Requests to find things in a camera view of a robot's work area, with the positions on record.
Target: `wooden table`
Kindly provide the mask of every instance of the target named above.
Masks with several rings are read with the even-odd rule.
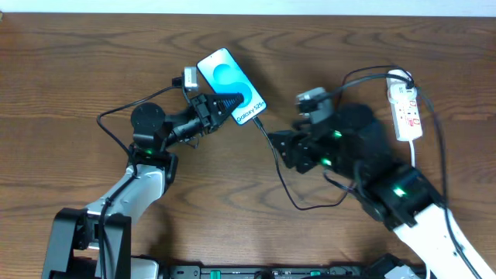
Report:
[[[126,155],[96,125],[99,112],[167,87],[184,66],[228,47],[267,100],[270,131],[298,113],[295,96],[332,89],[358,67],[400,64],[431,96],[446,134],[456,218],[496,267],[496,20],[400,17],[8,14],[0,24],[0,277],[38,277],[55,214],[82,208],[124,172]],[[397,143],[385,81],[351,88]],[[154,100],[166,112],[178,92]],[[105,120],[129,143],[130,111]],[[418,165],[439,186],[430,115],[415,141]],[[255,125],[233,121],[180,157],[168,193],[133,230],[133,254],[205,265],[370,263],[383,253],[419,258],[349,198],[298,212]],[[333,202],[319,168],[284,169],[302,205]]]

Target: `power strip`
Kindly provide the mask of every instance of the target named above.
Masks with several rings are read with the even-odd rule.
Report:
[[[402,70],[392,70],[388,73],[410,79]],[[388,77],[386,82],[388,86],[387,98],[391,103],[396,139],[403,142],[418,139],[422,136],[422,125],[420,124],[419,107],[415,100],[417,89],[407,89],[406,82],[391,77]]]

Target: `green light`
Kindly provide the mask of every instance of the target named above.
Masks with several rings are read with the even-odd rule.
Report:
[[[403,189],[401,189],[400,187],[396,187],[393,189],[393,192],[398,196],[398,197],[403,197],[403,196],[406,196],[406,192],[403,191]]]
[[[341,134],[341,132],[340,132],[340,131],[334,131],[334,137],[335,137],[335,138],[337,138],[337,139],[338,139],[338,138],[340,138],[341,136],[343,136],[343,135]]]
[[[320,163],[322,163],[323,165],[326,165],[326,166],[332,166],[332,162],[331,160],[327,159],[327,158],[322,158],[320,160]]]

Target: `white wall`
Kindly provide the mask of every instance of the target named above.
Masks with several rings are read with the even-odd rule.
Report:
[[[0,9],[3,12],[495,17],[496,0],[0,0]]]

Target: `smartphone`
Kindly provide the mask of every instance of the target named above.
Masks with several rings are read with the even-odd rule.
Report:
[[[267,107],[226,48],[208,55],[196,67],[216,94],[243,94],[243,103],[231,114],[238,125],[248,122]]]

